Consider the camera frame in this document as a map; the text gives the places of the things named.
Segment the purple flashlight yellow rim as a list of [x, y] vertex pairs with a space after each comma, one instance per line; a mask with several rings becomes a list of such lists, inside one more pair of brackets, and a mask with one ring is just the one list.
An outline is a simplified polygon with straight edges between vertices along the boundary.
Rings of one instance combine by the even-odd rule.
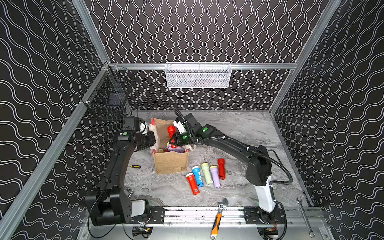
[[176, 153], [182, 154], [185, 152], [185, 149], [183, 147], [180, 147], [180, 146], [168, 145], [165, 148], [165, 152], [176, 152]]

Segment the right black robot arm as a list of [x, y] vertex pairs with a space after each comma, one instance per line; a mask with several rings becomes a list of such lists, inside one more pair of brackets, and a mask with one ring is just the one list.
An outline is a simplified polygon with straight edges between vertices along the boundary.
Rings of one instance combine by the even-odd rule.
[[[291, 173], [280, 162], [269, 157], [267, 149], [244, 144], [222, 133], [211, 125], [190, 128], [184, 133], [170, 134], [170, 144], [175, 146], [206, 145], [217, 148], [241, 161], [247, 166], [246, 179], [255, 186], [259, 199], [259, 219], [265, 224], [277, 222], [279, 203], [275, 199], [272, 184], [290, 185]], [[288, 177], [287, 181], [271, 180], [272, 164], [279, 167]]]

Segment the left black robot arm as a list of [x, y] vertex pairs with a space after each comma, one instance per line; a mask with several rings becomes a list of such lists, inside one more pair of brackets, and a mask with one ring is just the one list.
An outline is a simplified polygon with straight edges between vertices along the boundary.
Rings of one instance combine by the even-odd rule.
[[126, 224], [133, 216], [133, 203], [124, 191], [129, 161], [135, 150], [156, 143], [154, 132], [123, 132], [114, 144], [114, 153], [96, 189], [89, 191], [85, 205], [94, 226]]

